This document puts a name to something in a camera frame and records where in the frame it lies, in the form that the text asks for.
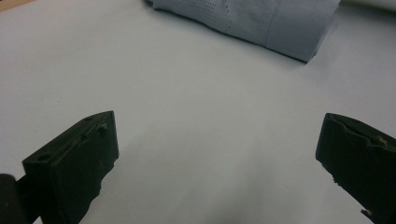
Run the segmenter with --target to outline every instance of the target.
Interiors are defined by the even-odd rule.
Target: white surface
[[[371,223],[315,150],[326,112],[396,136],[395,38],[340,7],[304,65],[140,0],[2,12],[0,170],[113,109],[120,159],[81,223]]]

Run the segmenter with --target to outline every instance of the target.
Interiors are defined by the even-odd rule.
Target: tabletop
[[[395,39],[394,13],[345,4],[307,64],[144,0],[3,11],[0,171],[114,110],[120,158],[81,223],[369,224],[315,151],[328,112],[396,136]]]

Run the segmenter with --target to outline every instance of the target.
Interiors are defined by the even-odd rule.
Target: white table surface
[[[396,136],[396,16],[340,6],[303,64],[143,0],[0,13],[2,173],[107,110],[120,158],[81,223],[368,224],[315,150],[326,112]]]

